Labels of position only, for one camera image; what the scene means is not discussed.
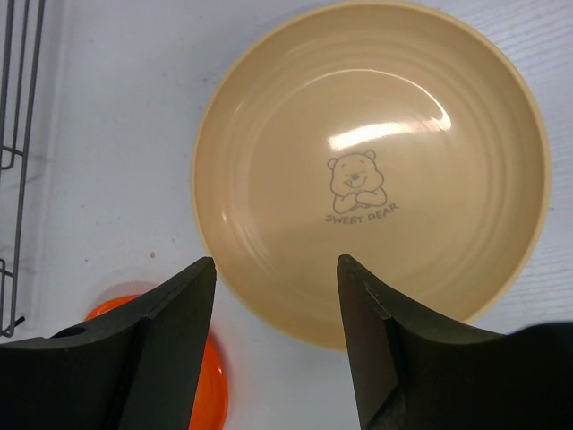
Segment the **beige bowl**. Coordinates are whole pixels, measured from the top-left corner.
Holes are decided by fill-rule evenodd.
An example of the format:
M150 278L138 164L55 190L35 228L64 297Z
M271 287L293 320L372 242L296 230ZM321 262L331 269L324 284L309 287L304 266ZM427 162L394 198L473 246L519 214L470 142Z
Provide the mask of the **beige bowl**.
M211 100L192 166L227 285L336 349L340 254L468 321L526 264L549 193L543 120L515 67L464 23L404 3L326 7L259 41Z

